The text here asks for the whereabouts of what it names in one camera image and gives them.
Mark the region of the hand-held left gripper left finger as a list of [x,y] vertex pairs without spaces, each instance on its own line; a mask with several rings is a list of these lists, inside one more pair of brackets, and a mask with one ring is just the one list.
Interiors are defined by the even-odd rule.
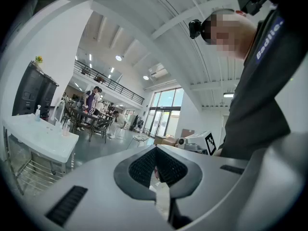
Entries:
[[[56,231],[171,231],[154,201],[136,200],[124,194],[114,181],[115,167],[147,146],[90,160],[66,174],[27,206],[30,219],[40,230]],[[87,192],[63,226],[46,217],[50,209],[73,187]]]

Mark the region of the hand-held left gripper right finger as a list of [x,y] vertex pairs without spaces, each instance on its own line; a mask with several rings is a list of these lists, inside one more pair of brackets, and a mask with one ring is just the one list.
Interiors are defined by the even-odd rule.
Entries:
[[269,230],[298,201],[308,176],[308,135],[292,133],[257,150],[248,161],[161,146],[196,163],[203,174],[194,192],[176,200],[184,231]]

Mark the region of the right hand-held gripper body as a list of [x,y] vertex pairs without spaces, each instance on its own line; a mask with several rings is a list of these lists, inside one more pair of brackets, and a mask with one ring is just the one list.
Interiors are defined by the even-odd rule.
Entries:
[[206,155],[213,155],[217,150],[211,131],[199,132],[180,138],[178,148]]

